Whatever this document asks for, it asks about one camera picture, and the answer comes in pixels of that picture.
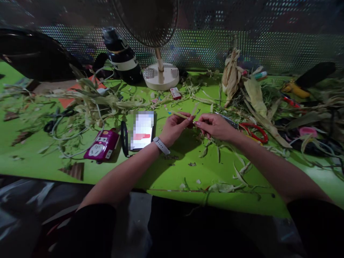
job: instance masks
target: white watch strap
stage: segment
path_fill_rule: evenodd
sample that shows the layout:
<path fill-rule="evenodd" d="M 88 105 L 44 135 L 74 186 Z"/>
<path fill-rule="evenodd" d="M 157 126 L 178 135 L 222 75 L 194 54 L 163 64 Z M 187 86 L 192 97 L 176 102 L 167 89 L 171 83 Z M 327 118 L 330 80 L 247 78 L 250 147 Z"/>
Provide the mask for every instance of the white watch strap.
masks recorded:
<path fill-rule="evenodd" d="M 159 137 L 155 137 L 153 139 L 153 142 L 155 142 L 155 144 L 165 155 L 169 155 L 171 153 L 170 150 L 165 146 L 165 144 L 159 139 Z"/>

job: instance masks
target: person's right hand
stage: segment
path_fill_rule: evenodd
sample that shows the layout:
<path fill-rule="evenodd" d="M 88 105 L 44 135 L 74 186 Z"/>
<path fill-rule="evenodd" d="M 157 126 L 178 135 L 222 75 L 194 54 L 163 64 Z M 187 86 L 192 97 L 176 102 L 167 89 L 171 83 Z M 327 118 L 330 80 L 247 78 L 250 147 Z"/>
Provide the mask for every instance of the person's right hand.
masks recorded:
<path fill-rule="evenodd" d="M 217 114 L 202 114 L 195 125 L 201 129 L 202 134 L 207 134 L 208 139 L 213 136 L 219 140 L 231 142 L 231 139 L 243 135 Z"/>

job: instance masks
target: black bag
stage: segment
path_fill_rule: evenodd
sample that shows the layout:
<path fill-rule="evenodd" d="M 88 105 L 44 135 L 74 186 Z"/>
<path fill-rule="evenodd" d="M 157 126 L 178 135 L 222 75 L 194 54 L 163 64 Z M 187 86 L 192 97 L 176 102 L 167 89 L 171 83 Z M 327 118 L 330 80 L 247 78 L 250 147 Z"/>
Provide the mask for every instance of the black bag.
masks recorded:
<path fill-rule="evenodd" d="M 0 29 L 0 58 L 29 79 L 75 79 L 69 64 L 84 71 L 78 60 L 59 42 L 40 32 Z"/>

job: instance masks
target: black sleeve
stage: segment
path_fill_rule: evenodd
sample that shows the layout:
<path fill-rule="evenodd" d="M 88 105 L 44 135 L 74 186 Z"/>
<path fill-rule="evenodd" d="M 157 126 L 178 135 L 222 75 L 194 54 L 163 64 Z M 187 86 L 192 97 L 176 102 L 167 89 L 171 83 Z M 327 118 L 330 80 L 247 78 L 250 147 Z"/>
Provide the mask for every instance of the black sleeve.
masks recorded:
<path fill-rule="evenodd" d="M 292 201 L 287 207 L 309 257 L 343 257 L 344 210 L 313 199 Z"/>
<path fill-rule="evenodd" d="M 111 257 L 116 209 L 109 204 L 81 208 L 66 225 L 52 257 Z"/>

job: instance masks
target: table surface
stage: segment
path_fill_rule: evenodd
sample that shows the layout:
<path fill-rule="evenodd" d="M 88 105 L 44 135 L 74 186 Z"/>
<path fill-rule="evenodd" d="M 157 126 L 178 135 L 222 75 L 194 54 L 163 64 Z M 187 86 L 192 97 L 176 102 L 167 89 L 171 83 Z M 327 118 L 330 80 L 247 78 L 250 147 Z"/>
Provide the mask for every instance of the table surface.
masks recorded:
<path fill-rule="evenodd" d="M 0 73 L 6 75 L 0 80 L 1 87 L 3 87 L 4 83 L 12 84 L 23 77 L 19 72 L 14 70 L 5 62 L 0 62 Z M 218 98 L 219 80 L 216 82 L 213 79 L 207 79 L 207 83 L 208 86 L 202 87 L 203 90 L 211 97 Z M 148 88 L 144 83 L 137 87 L 126 86 L 123 91 L 128 90 L 129 87 L 132 87 L 132 91 L 136 90 L 136 93 L 146 100 L 150 98 L 149 96 L 151 91 L 147 90 Z M 202 91 L 197 95 L 199 97 L 206 97 Z M 178 108 L 181 108 L 181 111 L 191 112 L 194 104 L 194 101 L 187 100 L 174 108 L 170 108 L 170 103 L 167 103 L 167 107 L 175 111 L 177 111 Z M 201 109 L 201 113 L 210 111 L 210 106 L 207 104 L 200 103 L 199 108 Z M 53 113 L 55 109 L 56 107 L 48 111 Z M 157 109 L 156 112 L 158 119 L 156 135 L 158 136 L 161 131 L 160 128 L 163 127 L 169 114 L 163 106 Z M 5 112 L 1 108 L 0 116 L 4 117 L 4 115 Z M 108 126 L 106 126 L 105 129 L 113 127 L 114 121 L 115 120 L 108 120 Z M 14 119 L 7 122 L 0 121 L 0 123 L 0 173 L 3 175 L 31 177 L 71 183 L 96 184 L 112 168 L 126 160 L 120 146 L 116 148 L 109 162 L 96 164 L 96 162 L 92 162 L 88 159 L 79 160 L 78 162 L 85 163 L 83 181 L 79 181 L 58 170 L 59 168 L 64 167 L 63 164 L 66 163 L 65 160 L 60 158 L 60 153 L 58 151 L 44 157 L 37 153 L 52 141 L 51 138 L 43 132 L 43 130 L 29 137 L 24 144 L 17 144 L 12 147 L 11 143 L 19 134 L 17 130 L 24 128 L 25 124 L 20 119 Z M 89 146 L 96 137 L 96 134 L 97 132 L 92 130 L 85 132 L 83 134 L 83 143 L 85 146 L 83 147 L 86 148 Z M 269 145 L 280 148 L 274 140 L 272 140 L 272 137 L 269 137 Z M 199 155 L 203 150 L 204 144 L 195 139 L 195 133 L 192 130 L 185 130 L 180 139 L 171 148 L 171 155 L 178 156 L 179 160 L 165 160 L 163 155 L 161 155 L 139 180 L 135 188 L 146 190 L 148 193 L 159 197 L 204 204 L 206 202 L 207 194 L 202 192 L 179 191 L 179 186 L 183 183 L 184 178 L 191 190 L 197 190 L 200 187 L 205 189 L 219 181 L 233 185 L 240 184 L 238 180 L 233 179 L 233 175 L 235 175 L 233 163 L 235 163 L 236 168 L 239 170 L 243 165 L 234 153 L 225 148 L 221 149 L 221 160 L 220 163 L 218 163 L 216 146 L 210 145 L 207 155 L 204 158 L 199 158 Z M 12 156 L 19 156 L 24 159 L 15 161 Z M 75 158 L 82 159 L 83 154 L 76 156 Z M 308 158 L 310 160 L 317 160 L 323 165 L 329 164 L 326 158 L 315 158 L 312 156 L 308 156 Z M 309 167 L 307 162 L 302 158 L 301 153 L 295 150 L 291 151 L 288 161 L 307 173 L 340 207 L 344 208 L 344 195 L 342 190 L 344 182 L 340 180 L 333 171 L 323 170 L 317 167 Z M 190 162 L 195 162 L 196 166 L 188 166 Z M 249 188 L 244 188 L 243 190 L 246 192 L 210 193 L 207 204 L 241 212 L 289 217 L 289 213 L 282 199 L 255 167 L 251 168 L 251 170 L 244 176 L 244 179 L 250 185 L 267 187 L 256 188 L 256 191 L 261 195 L 260 200 L 258 200 L 256 194 L 249 193 Z"/>

